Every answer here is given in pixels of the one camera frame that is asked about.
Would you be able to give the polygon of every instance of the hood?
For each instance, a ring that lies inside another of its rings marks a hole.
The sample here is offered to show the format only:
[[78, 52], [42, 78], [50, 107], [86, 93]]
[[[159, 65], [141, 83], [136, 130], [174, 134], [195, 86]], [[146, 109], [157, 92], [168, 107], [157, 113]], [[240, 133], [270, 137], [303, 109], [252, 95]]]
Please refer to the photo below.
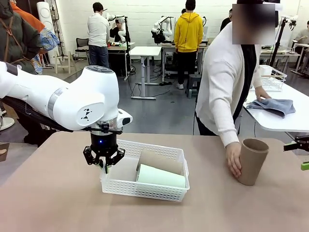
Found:
[[180, 16], [180, 18], [185, 19], [189, 23], [191, 23], [197, 17], [199, 17], [197, 13], [184, 13], [182, 16]]
[[0, 0], [0, 18], [10, 18], [13, 16], [13, 9], [10, 0]]

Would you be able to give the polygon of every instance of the gray cloth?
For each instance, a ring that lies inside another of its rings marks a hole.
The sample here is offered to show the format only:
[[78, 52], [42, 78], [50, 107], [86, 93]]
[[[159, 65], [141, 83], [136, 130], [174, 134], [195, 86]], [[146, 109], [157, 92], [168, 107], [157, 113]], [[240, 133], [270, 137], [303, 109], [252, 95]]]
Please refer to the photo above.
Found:
[[285, 118], [288, 114], [296, 112], [292, 100], [277, 99], [264, 99], [261, 102], [255, 100], [247, 106], [247, 109], [267, 110], [281, 116], [282, 118]]
[[[13, 12], [10, 0], [0, 0], [0, 18], [7, 27], [10, 24], [11, 17], [13, 17], [12, 33], [23, 51], [20, 50], [13, 37], [10, 36], [7, 62], [12, 63], [22, 59], [23, 56], [27, 59], [34, 58], [41, 48], [40, 34], [28, 22], [22, 19], [19, 14]], [[2, 23], [0, 23], [0, 35], [0, 60], [4, 60], [7, 33]], [[21, 65], [24, 71], [35, 74], [30, 60], [16, 62], [14, 65]]]

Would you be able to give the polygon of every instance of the white sweater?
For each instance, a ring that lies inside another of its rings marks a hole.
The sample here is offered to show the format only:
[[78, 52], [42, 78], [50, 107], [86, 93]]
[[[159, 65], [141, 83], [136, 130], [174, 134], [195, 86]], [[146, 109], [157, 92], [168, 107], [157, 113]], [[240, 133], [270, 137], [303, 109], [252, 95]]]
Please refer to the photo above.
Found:
[[[209, 46], [203, 64], [203, 75], [197, 99], [197, 116], [224, 146], [239, 142], [233, 114], [245, 80], [241, 45], [232, 44], [232, 23], [229, 23]], [[255, 46], [256, 67], [252, 84], [262, 85], [259, 74], [261, 46]]]

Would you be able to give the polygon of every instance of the black pants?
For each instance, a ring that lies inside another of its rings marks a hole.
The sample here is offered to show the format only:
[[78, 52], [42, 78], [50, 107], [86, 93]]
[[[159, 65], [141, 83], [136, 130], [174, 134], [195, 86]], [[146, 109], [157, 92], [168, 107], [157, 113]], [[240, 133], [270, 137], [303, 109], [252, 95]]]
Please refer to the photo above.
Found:
[[184, 72], [195, 73], [195, 61], [197, 52], [178, 52], [178, 83], [184, 83]]
[[207, 127], [205, 127], [205, 125], [201, 122], [201, 120], [199, 119], [199, 117], [196, 116], [197, 119], [197, 125], [198, 125], [198, 130], [199, 130], [199, 134], [203, 135], [203, 136], [217, 136], [215, 133], [213, 133], [211, 130], [209, 130]]
[[90, 65], [99, 65], [105, 68], [110, 68], [107, 47], [89, 45], [89, 59]]
[[[296, 48], [295, 48], [295, 51], [296, 51], [298, 54], [301, 54], [302, 49], [303, 49], [303, 47], [296, 47]], [[306, 49], [304, 50], [303, 55], [301, 56], [300, 65], [301, 65], [301, 64], [303, 63], [303, 61], [304, 61], [305, 54], [306, 54]], [[298, 64], [298, 62], [299, 62], [299, 58], [300, 58], [300, 57], [297, 58], [297, 62], [296, 62], [296, 64], [295, 64], [295, 68], [297, 68], [297, 64]]]

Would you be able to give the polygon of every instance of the white shirt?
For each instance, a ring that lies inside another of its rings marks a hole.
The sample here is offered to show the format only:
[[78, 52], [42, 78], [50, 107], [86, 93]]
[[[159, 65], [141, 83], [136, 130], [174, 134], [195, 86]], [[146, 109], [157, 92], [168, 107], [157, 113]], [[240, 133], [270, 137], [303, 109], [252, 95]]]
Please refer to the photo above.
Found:
[[107, 47], [110, 39], [110, 24], [106, 18], [95, 13], [88, 19], [89, 45]]
[[[239, 142], [233, 114], [245, 81], [244, 56], [241, 45], [232, 44], [229, 23], [209, 46], [203, 64], [203, 75], [197, 98], [196, 113], [201, 122], [221, 137], [224, 146]], [[255, 46], [256, 67], [252, 84], [262, 85], [259, 74], [261, 46]]]

